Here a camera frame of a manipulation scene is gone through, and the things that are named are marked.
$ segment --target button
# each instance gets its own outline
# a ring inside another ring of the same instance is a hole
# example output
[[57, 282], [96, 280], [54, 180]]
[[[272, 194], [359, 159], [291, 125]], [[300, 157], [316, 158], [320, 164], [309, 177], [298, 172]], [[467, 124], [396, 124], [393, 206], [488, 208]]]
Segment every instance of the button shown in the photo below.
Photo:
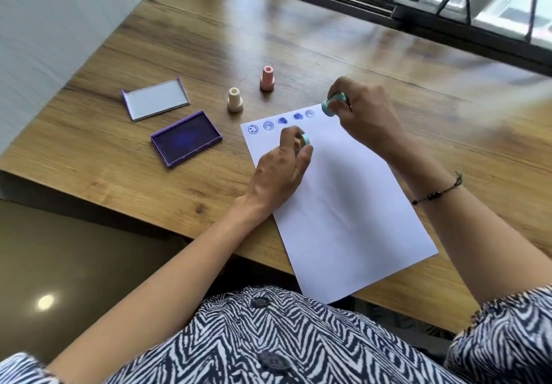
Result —
[[286, 358], [268, 351], [259, 353], [259, 362], [273, 374], [283, 374], [292, 367]]
[[251, 306], [253, 308], [265, 308], [270, 305], [271, 301], [266, 297], [253, 298], [251, 300]]

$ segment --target forearm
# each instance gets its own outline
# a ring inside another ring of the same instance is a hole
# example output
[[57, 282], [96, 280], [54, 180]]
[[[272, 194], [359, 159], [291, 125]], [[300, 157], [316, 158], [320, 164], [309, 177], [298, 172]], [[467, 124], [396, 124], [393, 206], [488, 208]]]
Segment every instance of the forearm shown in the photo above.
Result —
[[[392, 164], [415, 198], [445, 190], [455, 182], [414, 143], [404, 147]], [[552, 261], [463, 186], [418, 205], [480, 304], [552, 283]]]
[[201, 234], [92, 325], [48, 366], [65, 382], [98, 383], [192, 318], [211, 283], [245, 236], [260, 222], [236, 200]]

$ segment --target black and white patterned clothing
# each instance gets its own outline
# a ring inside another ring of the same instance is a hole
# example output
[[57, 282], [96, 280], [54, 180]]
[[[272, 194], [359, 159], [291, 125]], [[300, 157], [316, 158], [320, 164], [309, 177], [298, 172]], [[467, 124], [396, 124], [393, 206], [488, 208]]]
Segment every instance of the black and white patterned clothing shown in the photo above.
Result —
[[[440, 367], [365, 316], [277, 287], [204, 300], [181, 332], [108, 384], [552, 382], [552, 287], [485, 304]], [[0, 384], [57, 383], [16, 354]]]

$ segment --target white paper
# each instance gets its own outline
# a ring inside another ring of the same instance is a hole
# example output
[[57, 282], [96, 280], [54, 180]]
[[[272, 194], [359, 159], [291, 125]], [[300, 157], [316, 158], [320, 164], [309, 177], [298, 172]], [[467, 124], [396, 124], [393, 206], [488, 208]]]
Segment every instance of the white paper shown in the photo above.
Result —
[[125, 100], [133, 121], [139, 121], [190, 103], [180, 80], [170, 80], [160, 85], [125, 93]]
[[437, 254], [387, 163], [319, 104], [242, 124], [255, 166], [290, 125], [314, 153], [274, 218], [305, 296], [330, 303]]

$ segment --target black beaded bracelet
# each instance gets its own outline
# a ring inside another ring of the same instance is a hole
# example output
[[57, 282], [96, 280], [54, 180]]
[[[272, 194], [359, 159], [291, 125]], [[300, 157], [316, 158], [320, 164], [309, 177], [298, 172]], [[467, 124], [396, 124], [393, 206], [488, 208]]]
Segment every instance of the black beaded bracelet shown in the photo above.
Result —
[[420, 202], [425, 201], [425, 200], [438, 199], [443, 193], [448, 192], [448, 191], [450, 191], [454, 188], [459, 187], [462, 184], [462, 173], [458, 173], [458, 172], [454, 172], [454, 173], [456, 173], [456, 176], [457, 176], [456, 182], [454, 182], [454, 185], [452, 185], [448, 189], [445, 189], [444, 191], [437, 191], [437, 192], [430, 193], [425, 198], [422, 198], [422, 199], [419, 199], [419, 200], [415, 199], [415, 200], [412, 201], [412, 205], [418, 205]]

